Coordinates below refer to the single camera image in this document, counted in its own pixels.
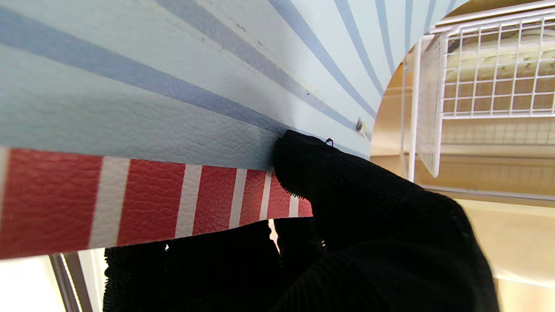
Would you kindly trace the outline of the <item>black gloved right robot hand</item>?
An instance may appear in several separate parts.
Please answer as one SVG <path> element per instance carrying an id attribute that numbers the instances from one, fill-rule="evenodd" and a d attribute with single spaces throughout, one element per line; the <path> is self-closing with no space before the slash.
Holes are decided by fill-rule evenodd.
<path id="1" fill-rule="evenodd" d="M 105 250 L 105 312 L 498 312 L 460 204 L 288 130 L 272 161 L 313 216 Z"/>

